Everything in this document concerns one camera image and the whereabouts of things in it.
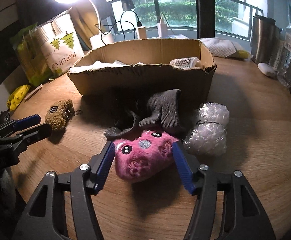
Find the paper cup package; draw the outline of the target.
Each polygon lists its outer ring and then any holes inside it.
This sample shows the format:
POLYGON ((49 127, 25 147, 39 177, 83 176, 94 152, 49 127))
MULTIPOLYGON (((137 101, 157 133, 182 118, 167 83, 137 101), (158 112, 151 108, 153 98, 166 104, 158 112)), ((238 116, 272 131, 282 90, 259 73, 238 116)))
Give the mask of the paper cup package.
POLYGON ((84 56, 69 10, 36 27, 35 36, 55 77, 65 74, 84 56))

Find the small wooden stick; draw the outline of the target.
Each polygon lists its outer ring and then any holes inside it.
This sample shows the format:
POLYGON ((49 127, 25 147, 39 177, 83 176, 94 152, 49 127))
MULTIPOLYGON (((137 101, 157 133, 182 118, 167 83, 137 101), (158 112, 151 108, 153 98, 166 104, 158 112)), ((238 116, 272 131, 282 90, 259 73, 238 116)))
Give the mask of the small wooden stick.
POLYGON ((27 101, 28 99, 30 99, 32 96, 34 96, 39 90, 41 90, 43 88, 43 84, 39 85, 37 88, 35 88, 34 90, 32 90, 31 92, 29 92, 24 100, 27 101))

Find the pink plush toy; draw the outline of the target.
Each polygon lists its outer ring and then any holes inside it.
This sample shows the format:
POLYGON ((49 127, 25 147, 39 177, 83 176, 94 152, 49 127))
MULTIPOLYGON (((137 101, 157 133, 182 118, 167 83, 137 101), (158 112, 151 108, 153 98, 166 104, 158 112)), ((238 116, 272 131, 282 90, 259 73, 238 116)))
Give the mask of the pink plush toy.
POLYGON ((134 139, 116 139, 115 169, 122 180, 144 181, 174 162, 172 147, 177 138, 163 131, 143 131, 134 139))

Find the yellow packet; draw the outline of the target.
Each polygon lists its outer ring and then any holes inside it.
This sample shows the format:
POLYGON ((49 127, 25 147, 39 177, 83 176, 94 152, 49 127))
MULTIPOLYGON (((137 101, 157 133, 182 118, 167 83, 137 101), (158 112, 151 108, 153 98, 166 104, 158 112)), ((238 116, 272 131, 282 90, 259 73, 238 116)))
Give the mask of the yellow packet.
POLYGON ((30 85, 22 85, 13 91, 7 100, 7 107, 10 112, 17 109, 17 107, 29 92, 30 88, 30 85))

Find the green plastic package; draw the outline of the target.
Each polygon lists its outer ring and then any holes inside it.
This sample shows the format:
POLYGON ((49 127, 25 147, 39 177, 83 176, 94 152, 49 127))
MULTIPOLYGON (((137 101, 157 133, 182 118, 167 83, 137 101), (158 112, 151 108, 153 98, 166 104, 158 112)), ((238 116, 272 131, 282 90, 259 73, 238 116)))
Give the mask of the green plastic package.
POLYGON ((35 34, 36 28, 36 23, 29 25, 9 39, 22 69, 33 87, 45 83, 53 75, 40 49, 35 34))

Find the steel thermos mug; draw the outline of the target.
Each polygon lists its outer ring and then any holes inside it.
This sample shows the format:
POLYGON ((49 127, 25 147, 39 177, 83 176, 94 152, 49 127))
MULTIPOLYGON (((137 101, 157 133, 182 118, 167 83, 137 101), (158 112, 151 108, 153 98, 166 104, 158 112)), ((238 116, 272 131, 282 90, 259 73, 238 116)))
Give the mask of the steel thermos mug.
POLYGON ((253 17, 250 46, 254 63, 269 63, 277 31, 278 28, 274 19, 261 15, 253 17))

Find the bubble wrap roll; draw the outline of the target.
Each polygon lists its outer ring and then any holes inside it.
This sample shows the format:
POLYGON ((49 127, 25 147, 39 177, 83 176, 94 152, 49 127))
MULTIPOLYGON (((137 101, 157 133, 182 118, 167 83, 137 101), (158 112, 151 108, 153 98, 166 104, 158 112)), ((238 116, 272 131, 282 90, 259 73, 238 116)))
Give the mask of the bubble wrap roll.
POLYGON ((206 102, 195 110, 193 128, 183 142, 192 155, 220 156, 226 153, 229 110, 225 105, 206 102))

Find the brown cardboard box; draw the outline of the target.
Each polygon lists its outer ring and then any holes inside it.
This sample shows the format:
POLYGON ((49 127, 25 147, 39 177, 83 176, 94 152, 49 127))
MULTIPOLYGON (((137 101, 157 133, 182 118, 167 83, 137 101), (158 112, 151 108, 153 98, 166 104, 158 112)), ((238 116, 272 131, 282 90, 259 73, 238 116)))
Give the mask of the brown cardboard box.
POLYGON ((179 89, 194 105, 207 100, 216 63, 199 40, 151 38, 89 51, 67 76, 81 95, 121 88, 128 93, 179 89))

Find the white desk lamp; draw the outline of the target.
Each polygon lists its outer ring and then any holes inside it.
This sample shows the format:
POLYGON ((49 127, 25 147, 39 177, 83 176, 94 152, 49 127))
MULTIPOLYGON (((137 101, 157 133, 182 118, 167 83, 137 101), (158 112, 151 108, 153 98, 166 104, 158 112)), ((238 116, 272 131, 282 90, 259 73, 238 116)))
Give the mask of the white desk lamp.
POLYGON ((55 0, 69 5, 70 16, 78 37, 88 49, 114 43, 113 35, 101 26, 99 11, 92 0, 55 0))

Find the white earbuds case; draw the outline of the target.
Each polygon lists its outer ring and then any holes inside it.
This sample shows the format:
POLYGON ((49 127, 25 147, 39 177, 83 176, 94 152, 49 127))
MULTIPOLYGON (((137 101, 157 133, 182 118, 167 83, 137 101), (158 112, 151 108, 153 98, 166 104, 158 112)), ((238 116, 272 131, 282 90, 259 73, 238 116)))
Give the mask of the white earbuds case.
POLYGON ((261 71, 262 74, 265 76, 275 78, 277 76, 276 71, 268 64, 266 63, 258 63, 258 69, 261 71))

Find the brown plush toy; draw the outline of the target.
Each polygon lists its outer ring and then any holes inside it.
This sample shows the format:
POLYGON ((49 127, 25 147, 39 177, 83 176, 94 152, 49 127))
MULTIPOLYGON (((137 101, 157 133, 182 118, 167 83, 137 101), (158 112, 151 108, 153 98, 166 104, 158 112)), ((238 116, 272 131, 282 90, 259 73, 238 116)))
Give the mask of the brown plush toy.
POLYGON ((73 116, 82 114, 82 110, 75 110, 71 99, 59 100, 53 103, 45 115, 45 122, 53 131, 60 132, 73 116))

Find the grey sock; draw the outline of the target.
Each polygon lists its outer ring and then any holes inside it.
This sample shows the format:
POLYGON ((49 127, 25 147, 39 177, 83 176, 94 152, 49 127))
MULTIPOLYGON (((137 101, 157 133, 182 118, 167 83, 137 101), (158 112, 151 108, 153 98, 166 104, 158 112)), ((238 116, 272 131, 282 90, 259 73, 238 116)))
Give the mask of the grey sock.
POLYGON ((181 90, 170 89, 152 95, 133 95, 120 99, 113 94, 108 102, 114 125, 105 130, 109 140, 132 139, 147 129, 162 130, 170 135, 181 135, 182 127, 178 103, 181 90))

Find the white tissue packet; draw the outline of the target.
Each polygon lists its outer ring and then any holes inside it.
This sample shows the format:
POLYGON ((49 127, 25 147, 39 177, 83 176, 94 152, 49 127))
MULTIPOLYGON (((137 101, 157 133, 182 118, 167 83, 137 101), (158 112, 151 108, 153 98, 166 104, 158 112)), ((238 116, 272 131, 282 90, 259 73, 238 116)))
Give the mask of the white tissue packet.
POLYGON ((246 51, 238 42, 218 37, 200 38, 199 40, 209 49, 213 56, 243 60, 252 58, 251 53, 246 51))

